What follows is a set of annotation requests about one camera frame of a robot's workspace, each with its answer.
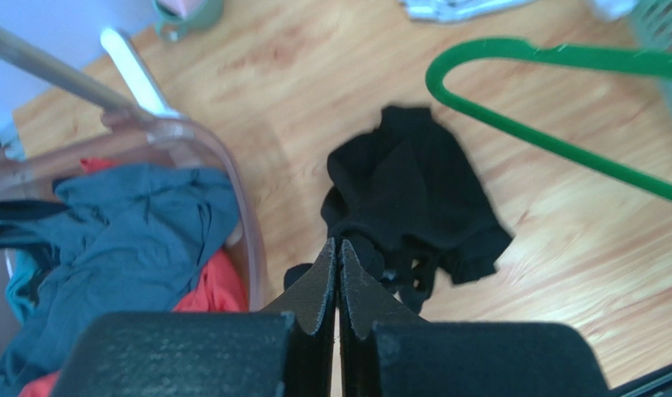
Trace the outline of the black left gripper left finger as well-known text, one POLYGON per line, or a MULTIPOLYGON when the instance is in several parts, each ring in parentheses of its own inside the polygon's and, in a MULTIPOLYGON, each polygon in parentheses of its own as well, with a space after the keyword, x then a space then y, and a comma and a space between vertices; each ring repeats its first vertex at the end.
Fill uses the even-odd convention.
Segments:
POLYGON ((76 342, 55 396, 327 396, 336 242, 253 313, 110 313, 76 342))

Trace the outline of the red garment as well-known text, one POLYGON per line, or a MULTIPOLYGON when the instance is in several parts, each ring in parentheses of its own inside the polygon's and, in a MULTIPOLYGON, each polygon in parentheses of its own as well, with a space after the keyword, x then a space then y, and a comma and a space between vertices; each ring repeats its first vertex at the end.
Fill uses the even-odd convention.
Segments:
MULTIPOLYGON (((85 174, 106 170, 118 163, 97 157, 79 160, 85 174)), ((194 289, 172 309, 177 313, 239 313, 249 308, 247 293, 240 276, 225 250, 217 251, 203 266, 194 289)), ((27 383, 18 396, 50 396, 59 378, 59 371, 27 383)))

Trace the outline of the metal clothes rack pole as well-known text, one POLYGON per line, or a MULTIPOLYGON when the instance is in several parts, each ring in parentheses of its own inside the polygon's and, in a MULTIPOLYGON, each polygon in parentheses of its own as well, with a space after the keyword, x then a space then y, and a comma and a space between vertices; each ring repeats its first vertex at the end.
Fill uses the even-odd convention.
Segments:
POLYGON ((140 119, 151 118, 147 111, 117 91, 2 27, 0 27, 0 60, 103 108, 107 112, 127 110, 140 119))

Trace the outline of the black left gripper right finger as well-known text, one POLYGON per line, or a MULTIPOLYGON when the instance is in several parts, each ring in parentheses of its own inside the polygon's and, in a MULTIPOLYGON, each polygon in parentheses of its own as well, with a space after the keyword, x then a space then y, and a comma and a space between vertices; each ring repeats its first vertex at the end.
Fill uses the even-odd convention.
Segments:
POLYGON ((339 253, 346 396, 607 396, 588 343, 561 323, 432 323, 339 253))

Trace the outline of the black tank top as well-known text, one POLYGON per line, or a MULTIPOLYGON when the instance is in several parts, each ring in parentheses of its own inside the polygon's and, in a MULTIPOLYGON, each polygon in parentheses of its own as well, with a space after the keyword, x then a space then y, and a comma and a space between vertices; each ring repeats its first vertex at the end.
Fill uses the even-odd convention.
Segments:
POLYGON ((326 168, 328 236, 348 241, 415 313, 437 271, 454 285, 481 280, 512 243, 464 150, 428 108, 384 108, 380 124, 336 148, 326 168))

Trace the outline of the white clothes rack base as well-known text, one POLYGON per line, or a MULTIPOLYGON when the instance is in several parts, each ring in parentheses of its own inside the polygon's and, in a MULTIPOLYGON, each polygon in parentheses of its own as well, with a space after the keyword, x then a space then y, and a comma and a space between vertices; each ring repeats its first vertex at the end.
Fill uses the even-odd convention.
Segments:
POLYGON ((180 117, 180 113, 169 105, 125 32, 106 28, 100 35, 100 42, 141 108, 159 117, 180 117))

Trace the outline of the teal garment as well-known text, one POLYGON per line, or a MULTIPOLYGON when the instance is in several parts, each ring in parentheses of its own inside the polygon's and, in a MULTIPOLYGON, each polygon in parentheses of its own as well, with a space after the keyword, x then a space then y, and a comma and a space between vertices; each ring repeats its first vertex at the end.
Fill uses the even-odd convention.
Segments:
POLYGON ((38 288, 45 273, 27 251, 15 252, 15 269, 5 289, 5 296, 12 313, 23 324, 39 303, 38 288))

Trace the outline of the dark blue garment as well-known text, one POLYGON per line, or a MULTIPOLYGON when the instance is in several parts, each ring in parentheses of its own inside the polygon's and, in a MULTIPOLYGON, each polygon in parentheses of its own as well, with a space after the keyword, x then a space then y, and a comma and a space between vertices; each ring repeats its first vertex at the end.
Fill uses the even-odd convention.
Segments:
POLYGON ((218 169, 119 165, 66 179, 57 201, 0 201, 0 249, 50 267, 38 304, 0 357, 0 396, 61 368, 84 329, 121 311, 169 311, 235 230, 218 169))

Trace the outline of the dark green velvet hanger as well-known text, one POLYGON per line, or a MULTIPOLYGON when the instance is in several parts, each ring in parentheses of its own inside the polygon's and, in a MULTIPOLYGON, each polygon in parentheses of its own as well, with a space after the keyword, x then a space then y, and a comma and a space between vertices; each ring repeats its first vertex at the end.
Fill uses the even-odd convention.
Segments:
POLYGON ((672 122, 655 80, 672 80, 672 53, 512 37, 455 45, 425 75, 445 107, 672 202, 672 122))

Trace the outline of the transparent brown laundry basket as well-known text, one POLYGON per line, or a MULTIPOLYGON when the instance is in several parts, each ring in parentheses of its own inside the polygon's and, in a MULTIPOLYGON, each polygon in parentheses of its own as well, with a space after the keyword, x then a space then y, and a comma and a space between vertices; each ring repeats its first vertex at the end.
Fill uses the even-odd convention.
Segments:
MULTIPOLYGON (((116 166, 152 164, 173 169, 221 170, 233 186, 240 218, 235 230, 219 250, 225 250, 240 276, 250 308, 261 307, 261 281, 265 267, 262 239, 241 180, 224 145, 213 134, 192 122, 160 119, 146 130, 116 130, 36 159, 7 162, 0 166, 0 201, 40 200, 54 203, 57 201, 55 185, 66 179, 87 175, 79 160, 89 157, 113 160, 118 163, 116 166)), ((27 251, 36 259, 36 253, 27 249, 2 248, 0 251, 27 251)), ((45 269, 46 276, 50 267, 36 261, 45 269)), ((21 327, 12 334, 9 343, 21 327)), ((0 351, 0 357, 7 346, 0 351)))

